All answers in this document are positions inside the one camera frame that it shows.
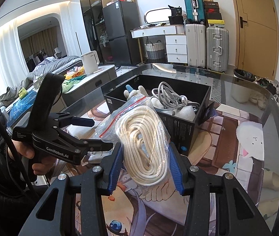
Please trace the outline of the person's left hand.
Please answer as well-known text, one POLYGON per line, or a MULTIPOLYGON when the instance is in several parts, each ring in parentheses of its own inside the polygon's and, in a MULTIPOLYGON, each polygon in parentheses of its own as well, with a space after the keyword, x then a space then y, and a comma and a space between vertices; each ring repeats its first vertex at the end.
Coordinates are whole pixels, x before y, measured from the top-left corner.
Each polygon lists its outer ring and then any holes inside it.
MULTIPOLYGON (((34 150, 23 144, 22 142, 19 141, 12 141, 16 151, 18 154, 22 157, 26 157, 27 159, 33 159, 35 156, 34 150)), ((54 163, 56 161, 56 158, 53 156, 47 156, 41 159, 39 163, 34 163, 32 165, 32 170, 35 175, 46 175, 50 169, 52 169, 54 163)))

